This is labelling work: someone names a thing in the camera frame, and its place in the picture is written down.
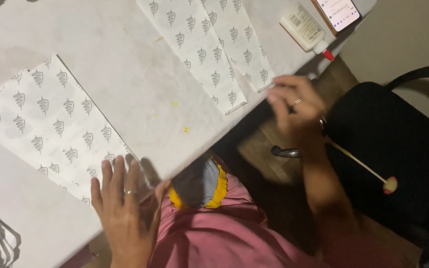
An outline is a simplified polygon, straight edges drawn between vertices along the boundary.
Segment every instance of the phone screen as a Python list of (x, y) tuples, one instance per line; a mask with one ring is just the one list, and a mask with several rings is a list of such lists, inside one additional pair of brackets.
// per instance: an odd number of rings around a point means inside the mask
[(337, 32), (360, 18), (352, 0), (317, 0), (317, 3)]

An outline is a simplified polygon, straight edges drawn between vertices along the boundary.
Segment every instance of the wooden floor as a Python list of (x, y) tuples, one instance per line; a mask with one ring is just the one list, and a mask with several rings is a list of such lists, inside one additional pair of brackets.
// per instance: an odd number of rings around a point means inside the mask
[[(314, 87), (330, 108), (356, 84), (358, 81), (348, 67), (337, 58), (315, 81)], [(277, 131), (271, 108), (264, 101), (212, 150), (266, 212), (269, 227), (306, 253), (315, 255), (319, 251), (319, 241), (306, 203), (300, 161), (273, 156), (270, 152), (273, 145), (286, 148), (287, 142)], [(368, 217), (359, 215), (359, 218), (363, 229), (401, 255), (405, 267), (416, 266), (420, 249)], [(110, 249), (104, 235), (92, 241), (90, 247), (98, 257), (84, 268), (108, 268)]]

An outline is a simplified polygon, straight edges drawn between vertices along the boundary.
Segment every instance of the pink shirt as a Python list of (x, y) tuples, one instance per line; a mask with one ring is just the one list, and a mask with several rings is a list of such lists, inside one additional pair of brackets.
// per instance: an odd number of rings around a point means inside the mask
[(264, 212), (244, 186), (227, 174), (228, 193), (217, 209), (178, 211), (168, 197), (162, 203), (152, 268), (243, 267), (400, 267), (366, 234), (345, 237), (314, 259), (265, 226)]

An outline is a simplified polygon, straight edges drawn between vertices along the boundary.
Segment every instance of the glue bottle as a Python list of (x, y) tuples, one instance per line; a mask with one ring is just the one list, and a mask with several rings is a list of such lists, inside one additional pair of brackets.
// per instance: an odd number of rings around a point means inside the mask
[(330, 61), (334, 60), (334, 56), (327, 49), (329, 43), (324, 40), (325, 30), (301, 3), (297, 3), (291, 13), (282, 16), (279, 23), (305, 52), (313, 51), (315, 54), (324, 55)]

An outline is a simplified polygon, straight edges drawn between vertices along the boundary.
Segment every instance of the woman's right hand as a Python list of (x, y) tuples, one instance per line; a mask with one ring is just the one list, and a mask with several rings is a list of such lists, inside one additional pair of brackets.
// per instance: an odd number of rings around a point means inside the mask
[[(325, 114), (325, 104), (310, 81), (301, 76), (283, 75), (275, 77), (273, 83), (276, 87), (269, 89), (267, 101), (276, 115), (279, 131), (299, 147), (321, 138), (320, 119)], [(289, 107), (293, 107), (295, 113), (289, 113)]]

